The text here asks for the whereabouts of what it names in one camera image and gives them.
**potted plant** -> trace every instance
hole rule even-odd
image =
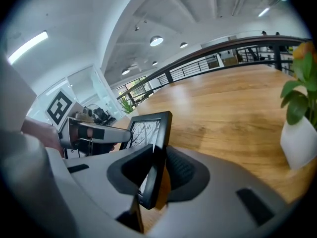
[[[128,115],[133,111],[132,104],[129,104],[128,100],[123,96],[121,98],[121,105],[123,107],[123,111]]]
[[[288,104],[281,146],[291,169],[298,169],[317,155],[317,53],[305,43],[293,56],[297,80],[286,82],[281,93],[281,107]],[[295,90],[299,86],[306,93]]]

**ceiling light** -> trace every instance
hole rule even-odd
[[[30,48],[37,45],[42,40],[45,40],[48,37],[46,31],[40,33],[35,36],[33,39],[29,40],[27,43],[23,44],[20,48],[17,49],[10,57],[8,58],[8,62],[13,64],[20,56],[22,56],[25,52],[27,52]]]
[[[61,86],[63,86],[64,84],[67,84],[68,82],[65,80],[63,82],[61,82],[60,84],[58,84],[56,87],[54,87],[53,89],[51,89],[50,91],[48,91],[45,95],[48,96],[51,93],[53,93],[55,90],[57,90],[58,88],[60,88]]]
[[[124,70],[122,71],[122,75],[128,74],[129,72],[130,72],[129,69],[124,69]]]
[[[163,42],[163,38],[159,35],[155,35],[150,40],[150,46],[154,47],[154,46],[161,44],[162,42]]]
[[[186,47],[188,44],[186,43],[186,42],[182,42],[181,44],[180,44],[180,48],[182,49],[182,48],[184,48],[184,47]]]
[[[262,11],[260,14],[259,14],[259,17],[262,17],[265,13],[267,13],[269,10],[269,8],[266,8],[264,9],[264,11]]]

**person's arm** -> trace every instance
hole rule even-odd
[[[57,130],[53,125],[26,117],[21,131],[36,137],[45,147],[58,150],[60,155],[64,158],[64,151],[59,143]]]

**black railing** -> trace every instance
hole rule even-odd
[[[307,39],[290,36],[256,36],[222,42],[193,52],[157,70],[117,99],[120,100],[126,96],[132,105],[137,106],[149,95],[167,84],[212,71],[246,65],[267,64],[292,75],[290,67],[293,62],[291,47],[296,47],[306,41]],[[131,96],[133,90],[151,80],[156,82],[157,87],[137,96]]]

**wooden table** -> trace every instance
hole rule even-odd
[[[290,203],[306,192],[317,166],[314,159],[290,170],[280,146],[286,109],[279,96],[290,79],[266,65],[225,69],[166,85],[134,112],[171,111],[170,145],[238,163]],[[114,126],[128,124],[124,117]],[[166,171],[163,176],[159,209],[142,209],[146,231],[164,212],[169,178]]]

